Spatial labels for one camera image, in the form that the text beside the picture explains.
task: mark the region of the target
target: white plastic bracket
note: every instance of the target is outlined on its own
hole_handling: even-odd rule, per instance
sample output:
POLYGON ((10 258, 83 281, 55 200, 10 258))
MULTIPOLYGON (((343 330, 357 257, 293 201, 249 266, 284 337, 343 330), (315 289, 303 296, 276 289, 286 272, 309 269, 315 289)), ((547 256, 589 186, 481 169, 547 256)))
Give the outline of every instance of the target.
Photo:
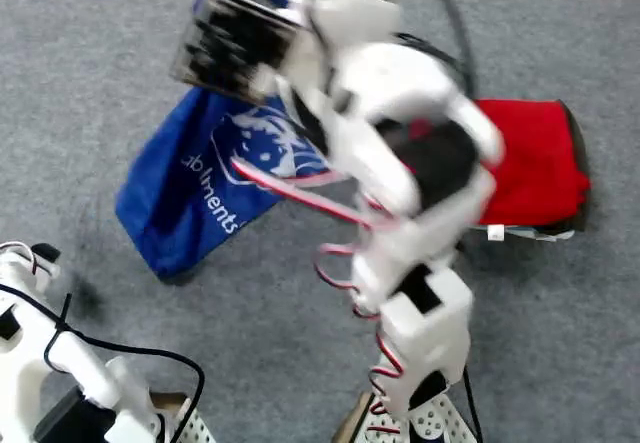
MULTIPOLYGON (((467 423, 444 394, 412 410, 409 418, 418 435, 425 440, 444 443, 477 443, 467 423)), ((367 430, 372 426, 400 428, 389 415, 374 415, 367 410, 353 443, 409 443, 408 435, 367 430)))

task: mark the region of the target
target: perforated metal plate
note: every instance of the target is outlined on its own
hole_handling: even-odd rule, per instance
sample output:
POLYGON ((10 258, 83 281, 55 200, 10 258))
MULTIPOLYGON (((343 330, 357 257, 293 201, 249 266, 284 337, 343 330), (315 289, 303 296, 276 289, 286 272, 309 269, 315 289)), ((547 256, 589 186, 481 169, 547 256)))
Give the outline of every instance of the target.
MULTIPOLYGON (((410 413, 413 427, 421 438, 442 443, 476 443, 464 419, 446 395, 419 406, 410 413)), ((389 415, 373 415, 367 412, 354 443, 408 443, 408 435, 389 434, 368 430, 370 427, 400 429, 389 415)))
POLYGON ((189 418, 189 423, 182 432, 178 443, 216 443, 207 425, 200 418, 198 410, 195 410, 189 418))

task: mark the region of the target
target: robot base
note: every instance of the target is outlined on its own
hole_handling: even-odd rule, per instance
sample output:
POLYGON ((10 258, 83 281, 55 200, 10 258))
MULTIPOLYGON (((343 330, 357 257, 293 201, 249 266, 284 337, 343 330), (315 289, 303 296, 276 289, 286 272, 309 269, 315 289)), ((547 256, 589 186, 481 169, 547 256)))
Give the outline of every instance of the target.
MULTIPOLYGON (((414 443, 400 435, 367 430, 371 426, 389 427, 389 415, 373 415, 369 407, 373 394, 363 394, 332 439, 332 443, 414 443)), ((420 438, 433 443, 476 443, 474 434, 446 395, 435 397, 411 411, 411 421, 420 438)))

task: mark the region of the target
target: white tag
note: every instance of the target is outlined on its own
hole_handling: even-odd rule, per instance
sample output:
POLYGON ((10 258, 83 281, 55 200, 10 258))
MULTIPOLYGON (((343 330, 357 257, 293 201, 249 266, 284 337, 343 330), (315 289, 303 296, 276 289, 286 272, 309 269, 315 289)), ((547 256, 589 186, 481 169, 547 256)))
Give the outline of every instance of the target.
POLYGON ((504 241, 504 225, 487 226, 487 236, 490 241, 504 241))

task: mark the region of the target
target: white robot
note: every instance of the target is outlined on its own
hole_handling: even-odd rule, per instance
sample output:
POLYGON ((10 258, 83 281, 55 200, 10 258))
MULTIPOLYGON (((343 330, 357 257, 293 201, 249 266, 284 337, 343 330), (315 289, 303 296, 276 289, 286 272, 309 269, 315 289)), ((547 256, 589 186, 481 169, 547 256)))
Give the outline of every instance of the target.
MULTIPOLYGON (((36 256, 20 242, 0 244, 0 251, 0 441, 175 443, 179 437, 183 443, 196 441, 183 434, 187 423, 197 418, 190 400, 182 402, 178 411, 157 408, 147 384, 123 357, 105 365, 91 348, 128 351, 128 347, 103 345, 68 327, 64 323, 68 303, 61 317, 50 309, 44 292, 60 273, 55 262, 46 255, 36 256), (52 371, 68 373, 77 387, 43 415, 40 391, 52 371)), ((142 350, 186 360, 163 350, 142 350)), ((202 431, 197 439, 212 443, 199 423, 202 431)))
MULTIPOLYGON (((215 12, 217 1, 209 1, 215 12)), ((303 189, 326 175, 282 180, 239 158, 233 164, 262 187, 360 225, 354 244, 320 248, 352 256, 350 281, 335 281, 319 267, 318 274, 348 290, 358 316, 379 319, 382 355, 370 371, 377 396, 371 415, 392 418, 367 430, 392 439, 375 440, 365 430, 363 441, 418 441, 416 408, 463 377, 473 297, 449 265, 494 191, 487 167, 501 161, 503 141, 447 65, 395 39, 397 4, 289 1, 278 11, 296 25, 287 52, 277 66, 260 65, 239 96, 277 91, 333 172, 358 182, 357 208, 303 189), (402 138, 425 119, 426 134, 402 138)))
MULTIPOLYGON (((240 159, 233 164, 265 188, 359 225, 354 244, 320 248, 352 256, 349 281, 336 281, 316 267, 321 278, 348 291, 358 316, 379 320, 381 357, 369 374, 376 399, 357 442, 422 441, 431 431, 418 430, 422 410, 435 402, 450 408, 443 394, 463 377, 473 297, 449 265, 461 234, 480 218, 492 195, 495 183, 486 167, 501 160, 502 138, 459 89, 447 65, 397 41, 398 5, 289 1, 287 9, 273 11, 249 0, 203 0, 174 74, 211 86, 202 81, 201 70, 212 72, 214 80, 221 76, 216 89, 250 100, 278 92, 299 133, 326 155, 333 173, 306 179, 278 179, 240 159), (214 13, 223 15, 227 26, 212 37, 207 32, 217 24, 209 18, 214 13), (229 51, 239 46, 231 38, 241 28, 238 22, 247 21, 268 29, 269 39, 250 37, 267 50, 276 48, 277 57, 263 59, 262 49, 254 46, 258 57, 249 65, 252 51, 241 56, 229 51), (226 39, 224 51, 215 45, 220 39, 226 39), (222 59, 211 57, 216 51, 222 59), (211 62, 219 66, 207 66, 211 62), (251 72, 239 71, 248 66, 251 72), (408 139, 407 128, 416 120, 428 120, 430 127, 408 139), (356 208, 304 189, 334 175, 358 182, 356 208)), ((51 312, 42 292, 56 272, 53 264, 36 264, 29 248, 0 255, 0 315, 17 325, 0 340, 4 441, 58 441, 47 440, 51 430, 38 423, 40 385, 58 369, 79 384, 71 406, 89 404, 108 413, 104 439, 109 443, 175 443, 190 414, 171 420, 177 430, 162 428, 162 413, 144 382, 122 360, 103 365, 87 344, 92 340, 51 312)), ((425 417, 431 413, 425 411, 425 417)), ((448 441, 455 431, 447 433, 448 441)))

